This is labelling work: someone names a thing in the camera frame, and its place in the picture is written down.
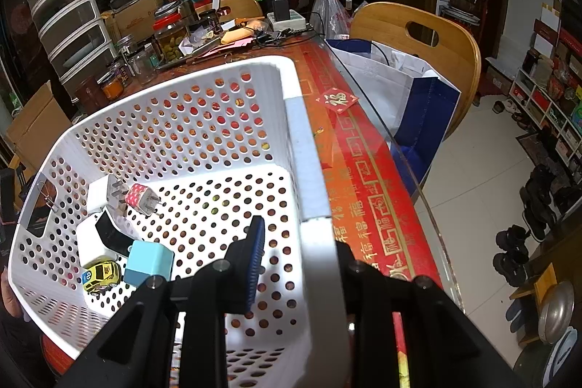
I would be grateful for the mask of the wooden chair right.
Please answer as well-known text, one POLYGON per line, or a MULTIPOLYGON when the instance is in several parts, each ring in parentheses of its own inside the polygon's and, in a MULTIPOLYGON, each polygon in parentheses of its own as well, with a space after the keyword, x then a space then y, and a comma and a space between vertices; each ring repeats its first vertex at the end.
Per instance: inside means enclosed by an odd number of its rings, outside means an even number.
POLYGON ((410 6, 375 2, 359 9, 351 21, 353 39, 374 40, 428 62, 461 92, 446 133, 451 136, 473 103, 481 77, 481 52, 463 27, 410 6))

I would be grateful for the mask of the red patterned tablecloth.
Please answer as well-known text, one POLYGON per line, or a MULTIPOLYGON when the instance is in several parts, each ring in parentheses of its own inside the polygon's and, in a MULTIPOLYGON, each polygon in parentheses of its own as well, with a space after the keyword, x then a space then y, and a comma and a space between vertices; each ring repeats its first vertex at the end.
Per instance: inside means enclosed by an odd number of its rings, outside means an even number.
POLYGON ((295 64, 326 185, 334 240, 347 243, 358 260, 386 275, 401 279, 427 275, 449 284, 448 273, 434 261, 434 246, 427 242, 434 232, 432 225, 418 219, 421 201, 409 196, 403 186, 388 144, 361 108, 354 107, 340 117, 320 100, 329 89, 347 86, 344 68, 335 63, 320 37, 307 35, 279 48, 252 49, 232 61, 217 57, 184 74, 166 73, 144 89, 212 67, 266 56, 283 56, 295 64))

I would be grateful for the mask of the white stacked drawer unit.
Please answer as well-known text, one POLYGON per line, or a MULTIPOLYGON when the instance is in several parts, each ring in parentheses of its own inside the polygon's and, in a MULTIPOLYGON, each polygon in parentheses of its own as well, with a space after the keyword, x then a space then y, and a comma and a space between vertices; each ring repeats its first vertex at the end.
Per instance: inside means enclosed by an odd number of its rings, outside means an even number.
POLYGON ((96 0, 27 0, 50 65, 70 95, 117 57, 96 0))

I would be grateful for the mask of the glass jar with olives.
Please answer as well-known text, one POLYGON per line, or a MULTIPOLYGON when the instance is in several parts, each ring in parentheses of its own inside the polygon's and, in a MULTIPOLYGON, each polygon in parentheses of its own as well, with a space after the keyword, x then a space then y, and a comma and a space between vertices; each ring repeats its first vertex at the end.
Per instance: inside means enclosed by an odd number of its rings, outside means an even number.
POLYGON ((179 13, 169 14, 155 20, 153 30, 165 62, 169 63, 183 58, 184 54, 180 50, 180 44, 187 36, 188 30, 179 13))

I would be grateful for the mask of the pink polka dot charger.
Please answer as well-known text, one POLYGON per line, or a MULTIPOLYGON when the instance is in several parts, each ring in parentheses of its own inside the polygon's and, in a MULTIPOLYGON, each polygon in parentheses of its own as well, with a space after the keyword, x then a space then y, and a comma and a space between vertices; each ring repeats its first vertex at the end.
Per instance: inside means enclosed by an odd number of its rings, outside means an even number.
POLYGON ((146 217, 155 214, 160 196, 150 187, 134 183, 124 196, 125 204, 146 217))

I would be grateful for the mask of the orange jam jar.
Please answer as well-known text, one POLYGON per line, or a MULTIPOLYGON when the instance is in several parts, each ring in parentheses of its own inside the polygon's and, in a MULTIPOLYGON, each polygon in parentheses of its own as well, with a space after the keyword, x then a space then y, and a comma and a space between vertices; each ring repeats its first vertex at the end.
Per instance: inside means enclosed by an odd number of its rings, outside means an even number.
POLYGON ((115 73, 105 74, 97 81, 105 97, 108 100, 114 100, 120 97, 124 92, 122 81, 115 73))

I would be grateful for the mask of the teal cube usb charger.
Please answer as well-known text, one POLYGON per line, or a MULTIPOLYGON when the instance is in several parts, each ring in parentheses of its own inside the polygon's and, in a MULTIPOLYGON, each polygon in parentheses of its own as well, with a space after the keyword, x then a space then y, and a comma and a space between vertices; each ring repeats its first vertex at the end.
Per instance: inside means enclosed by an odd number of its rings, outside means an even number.
POLYGON ((123 281, 138 288, 149 277, 172 279, 174 252, 159 242, 135 240, 130 247, 123 281))

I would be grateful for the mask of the white shelf with items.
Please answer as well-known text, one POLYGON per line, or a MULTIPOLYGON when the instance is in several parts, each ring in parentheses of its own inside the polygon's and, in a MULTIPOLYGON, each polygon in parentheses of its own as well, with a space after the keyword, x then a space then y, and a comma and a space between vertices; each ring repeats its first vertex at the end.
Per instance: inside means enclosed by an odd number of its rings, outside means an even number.
POLYGON ((547 91, 521 68, 512 82, 509 96, 516 100, 536 127, 550 127, 557 137, 557 153, 565 164, 570 165, 574 159, 581 160, 581 132, 547 91))

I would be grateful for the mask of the white perforated plastic basket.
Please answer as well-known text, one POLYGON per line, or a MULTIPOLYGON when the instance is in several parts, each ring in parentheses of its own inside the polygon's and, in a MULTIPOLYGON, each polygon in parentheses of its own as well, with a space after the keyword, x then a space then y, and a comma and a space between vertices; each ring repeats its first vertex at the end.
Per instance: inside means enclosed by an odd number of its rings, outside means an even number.
POLYGON ((90 187, 151 189, 151 216, 116 227, 174 255, 183 279, 224 257, 253 216, 266 223, 255 304, 226 319, 233 387, 341 387, 350 353, 326 185, 294 62, 266 56, 192 73, 129 96, 68 129, 26 199, 9 282, 32 321, 79 356, 132 285, 88 295, 81 234, 99 217, 90 187))

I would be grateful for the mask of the white cube charger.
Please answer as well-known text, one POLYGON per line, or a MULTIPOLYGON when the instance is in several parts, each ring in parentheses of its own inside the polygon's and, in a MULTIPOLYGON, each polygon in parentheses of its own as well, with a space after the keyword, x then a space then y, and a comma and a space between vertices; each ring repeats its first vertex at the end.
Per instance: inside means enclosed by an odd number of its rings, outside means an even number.
POLYGON ((129 256, 134 239, 123 233, 108 209, 91 214, 76 229, 79 263, 89 269, 97 263, 129 256))

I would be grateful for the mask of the yellow toy car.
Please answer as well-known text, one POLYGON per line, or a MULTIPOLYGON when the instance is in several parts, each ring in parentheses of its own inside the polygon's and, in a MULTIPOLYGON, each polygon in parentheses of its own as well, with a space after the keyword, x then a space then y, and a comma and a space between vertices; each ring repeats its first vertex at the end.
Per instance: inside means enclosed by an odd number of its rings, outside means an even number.
POLYGON ((104 292, 121 281, 121 268, 115 261, 94 264, 82 275, 83 289, 87 293, 104 292))

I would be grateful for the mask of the empty glass jar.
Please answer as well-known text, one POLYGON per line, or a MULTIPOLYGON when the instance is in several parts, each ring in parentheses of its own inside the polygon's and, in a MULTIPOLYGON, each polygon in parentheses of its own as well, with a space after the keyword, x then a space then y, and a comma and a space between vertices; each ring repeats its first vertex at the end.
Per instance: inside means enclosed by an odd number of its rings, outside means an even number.
POLYGON ((141 86, 151 83, 157 77, 156 68, 150 60, 150 55, 145 50, 138 51, 132 55, 129 58, 129 63, 141 86))

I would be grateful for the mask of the cardboard box on table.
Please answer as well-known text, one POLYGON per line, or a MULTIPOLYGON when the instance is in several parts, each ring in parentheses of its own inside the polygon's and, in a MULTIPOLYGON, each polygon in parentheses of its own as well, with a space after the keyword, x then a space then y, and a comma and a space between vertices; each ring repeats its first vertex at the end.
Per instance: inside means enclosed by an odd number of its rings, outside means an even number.
POLYGON ((55 142, 70 127, 71 121, 47 82, 13 119, 5 137, 26 167, 39 169, 55 142))

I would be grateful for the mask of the white blue paper bag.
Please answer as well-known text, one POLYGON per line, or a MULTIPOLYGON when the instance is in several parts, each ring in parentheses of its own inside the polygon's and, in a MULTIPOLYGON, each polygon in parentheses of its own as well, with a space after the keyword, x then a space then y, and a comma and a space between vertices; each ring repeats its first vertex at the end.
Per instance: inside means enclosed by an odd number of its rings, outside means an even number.
POLYGON ((418 194, 445 139, 461 97, 460 90, 425 60, 375 40, 328 39, 347 86, 320 97, 345 117, 359 107, 381 140, 409 196, 418 194))

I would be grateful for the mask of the white power strip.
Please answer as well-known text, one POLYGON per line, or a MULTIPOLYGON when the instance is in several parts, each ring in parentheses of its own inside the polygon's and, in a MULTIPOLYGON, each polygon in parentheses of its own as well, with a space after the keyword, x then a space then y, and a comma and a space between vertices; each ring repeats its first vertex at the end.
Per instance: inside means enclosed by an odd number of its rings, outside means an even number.
POLYGON ((303 32, 306 29, 306 19, 296 11, 289 10, 287 20, 276 21, 273 12, 267 14, 267 18, 275 32, 283 32, 289 29, 291 32, 303 32))

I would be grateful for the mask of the large white plug charger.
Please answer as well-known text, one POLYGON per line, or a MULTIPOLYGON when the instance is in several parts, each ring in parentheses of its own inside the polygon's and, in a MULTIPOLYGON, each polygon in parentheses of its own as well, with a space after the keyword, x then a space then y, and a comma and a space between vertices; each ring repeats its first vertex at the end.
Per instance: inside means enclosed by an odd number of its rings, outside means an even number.
POLYGON ((128 186, 111 174, 93 181, 89 185, 87 197, 88 213, 94 214, 108 208, 111 214, 124 216, 127 210, 125 196, 128 191, 128 186))

